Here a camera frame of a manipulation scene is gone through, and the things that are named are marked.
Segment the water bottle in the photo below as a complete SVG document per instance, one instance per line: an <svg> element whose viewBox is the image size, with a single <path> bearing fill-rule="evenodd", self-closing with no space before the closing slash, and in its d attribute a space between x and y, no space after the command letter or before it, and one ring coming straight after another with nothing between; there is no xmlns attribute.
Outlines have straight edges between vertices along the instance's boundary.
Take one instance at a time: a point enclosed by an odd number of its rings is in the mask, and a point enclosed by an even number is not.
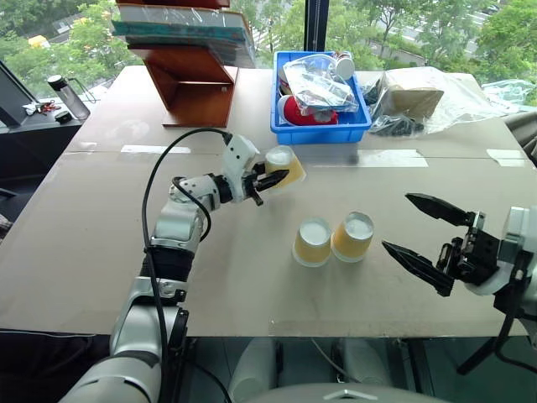
<svg viewBox="0 0 537 403"><path fill-rule="evenodd" d="M73 115L76 116L77 119L87 119L87 117L90 116L90 110L86 105L84 105L84 102L82 102L78 95L76 95L76 92L73 91L67 81L76 81L81 87L82 91L86 92L85 87L76 78L65 79L63 76L57 74L55 76L50 76L47 80L58 97L64 102L64 104L69 108Z"/></svg>

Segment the window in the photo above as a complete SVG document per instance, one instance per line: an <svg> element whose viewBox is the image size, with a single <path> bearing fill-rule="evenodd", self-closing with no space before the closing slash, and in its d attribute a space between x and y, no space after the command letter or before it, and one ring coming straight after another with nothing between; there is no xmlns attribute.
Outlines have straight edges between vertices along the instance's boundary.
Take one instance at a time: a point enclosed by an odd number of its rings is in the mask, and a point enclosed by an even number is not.
<svg viewBox="0 0 537 403"><path fill-rule="evenodd" d="M537 106L537 0L330 0L327 50L352 52L357 70L432 65Z"/></svg>
<svg viewBox="0 0 537 403"><path fill-rule="evenodd" d="M113 0L2 0L0 60L38 99L55 96L54 74L103 93L125 65L141 64L111 35L116 11Z"/></svg>
<svg viewBox="0 0 537 403"><path fill-rule="evenodd" d="M277 50L303 49L305 0L232 0L231 5L248 21L257 67L272 68Z"/></svg>

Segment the yellow paper cup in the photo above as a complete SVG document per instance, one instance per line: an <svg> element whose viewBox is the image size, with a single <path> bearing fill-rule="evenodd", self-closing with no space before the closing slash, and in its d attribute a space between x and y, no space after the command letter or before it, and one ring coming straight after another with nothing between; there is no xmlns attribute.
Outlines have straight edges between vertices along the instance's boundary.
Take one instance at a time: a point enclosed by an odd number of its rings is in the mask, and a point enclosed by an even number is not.
<svg viewBox="0 0 537 403"><path fill-rule="evenodd" d="M330 257L330 227L322 218L308 218L300 224L293 245L295 260L306 267L322 266Z"/></svg>
<svg viewBox="0 0 537 403"><path fill-rule="evenodd" d="M334 255L343 262L363 259L373 238L373 221L361 212L350 212L331 236Z"/></svg>
<svg viewBox="0 0 537 403"><path fill-rule="evenodd" d="M289 174L272 189L285 187L296 181L303 181L305 171L295 152L287 145L274 147L265 155L265 171L267 174L275 170L289 170Z"/></svg>

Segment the cardboard box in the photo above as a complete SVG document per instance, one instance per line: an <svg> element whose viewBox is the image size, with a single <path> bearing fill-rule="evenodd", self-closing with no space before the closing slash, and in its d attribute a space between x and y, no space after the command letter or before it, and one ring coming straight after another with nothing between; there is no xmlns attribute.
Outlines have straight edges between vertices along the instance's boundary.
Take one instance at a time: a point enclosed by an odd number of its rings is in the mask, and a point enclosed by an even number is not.
<svg viewBox="0 0 537 403"><path fill-rule="evenodd" d="M383 115L403 114L413 119L429 118L444 95L441 83L414 69L385 71L380 81Z"/></svg>

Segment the blue plastic bin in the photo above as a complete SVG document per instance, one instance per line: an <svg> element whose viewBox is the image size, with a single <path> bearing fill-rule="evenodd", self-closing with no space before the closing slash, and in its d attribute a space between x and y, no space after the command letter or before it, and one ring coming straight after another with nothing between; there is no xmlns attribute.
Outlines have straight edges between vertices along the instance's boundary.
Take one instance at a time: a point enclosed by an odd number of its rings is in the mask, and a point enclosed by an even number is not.
<svg viewBox="0 0 537 403"><path fill-rule="evenodd" d="M270 128L278 136L279 144L325 144L325 143L356 143L362 139L363 132L371 128L371 117L356 75L347 81L354 97L358 101L358 110L354 113L338 113L339 124L323 124L318 126L294 126L281 123L278 113L279 85L278 69L288 61L320 52L276 52L272 75L272 94L270 104Z"/></svg>

